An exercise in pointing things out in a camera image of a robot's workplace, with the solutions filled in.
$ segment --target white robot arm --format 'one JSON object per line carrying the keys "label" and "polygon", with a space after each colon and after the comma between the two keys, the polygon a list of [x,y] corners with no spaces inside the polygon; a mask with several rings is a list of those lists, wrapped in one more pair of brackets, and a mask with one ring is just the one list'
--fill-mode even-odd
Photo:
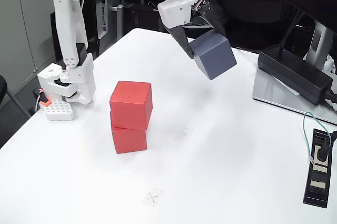
{"label": "white robot arm", "polygon": [[[64,104],[70,107],[66,102],[88,104],[93,101],[95,92],[94,64],[92,54],[86,53],[88,41],[80,0],[53,1],[57,34],[66,68],[62,69],[59,65],[51,64],[42,71],[38,75],[41,88],[53,106]],[[206,14],[209,9],[211,7],[205,0],[166,0],[158,5],[164,26],[190,58],[193,58],[193,51],[189,47],[182,26],[191,21],[192,12],[202,10]],[[211,24],[214,29],[224,35],[223,27],[218,25],[217,21]],[[40,105],[40,107],[46,111],[50,120],[74,119],[72,110],[69,114],[61,112],[56,115],[47,106]]]}

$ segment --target gray cube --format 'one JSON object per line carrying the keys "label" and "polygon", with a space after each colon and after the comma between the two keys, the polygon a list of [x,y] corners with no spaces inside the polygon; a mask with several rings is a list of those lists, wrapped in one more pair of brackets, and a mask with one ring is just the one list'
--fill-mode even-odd
{"label": "gray cube", "polygon": [[218,77],[236,65],[229,41],[211,30],[190,43],[198,68],[210,79]]}

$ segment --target stacked red cubes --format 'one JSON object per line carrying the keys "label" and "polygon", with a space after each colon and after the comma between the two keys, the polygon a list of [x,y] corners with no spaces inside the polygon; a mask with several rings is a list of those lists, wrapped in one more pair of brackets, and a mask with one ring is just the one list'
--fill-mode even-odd
{"label": "stacked red cubes", "polygon": [[152,113],[151,83],[119,81],[110,107],[117,154],[146,150],[146,130]]}

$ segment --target chair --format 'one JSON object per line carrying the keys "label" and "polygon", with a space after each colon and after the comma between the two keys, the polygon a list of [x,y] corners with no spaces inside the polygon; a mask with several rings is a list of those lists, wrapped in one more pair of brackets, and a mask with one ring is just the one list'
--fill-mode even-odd
{"label": "chair", "polygon": [[0,75],[0,103],[4,99],[6,93],[16,104],[16,106],[22,111],[22,113],[29,119],[31,115],[26,111],[26,109],[24,109],[24,107],[20,104],[19,100],[8,89],[6,80]]}

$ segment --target power outlet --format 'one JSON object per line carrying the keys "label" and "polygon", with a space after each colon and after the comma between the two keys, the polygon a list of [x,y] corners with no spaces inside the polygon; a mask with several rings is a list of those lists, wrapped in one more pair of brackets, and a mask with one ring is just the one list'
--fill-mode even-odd
{"label": "power outlet", "polygon": [[311,156],[315,164],[310,163],[303,199],[304,204],[311,204],[323,208],[327,208],[328,206],[332,148],[324,162],[318,160],[318,151],[326,140],[329,140],[329,136],[326,132],[314,129]]}

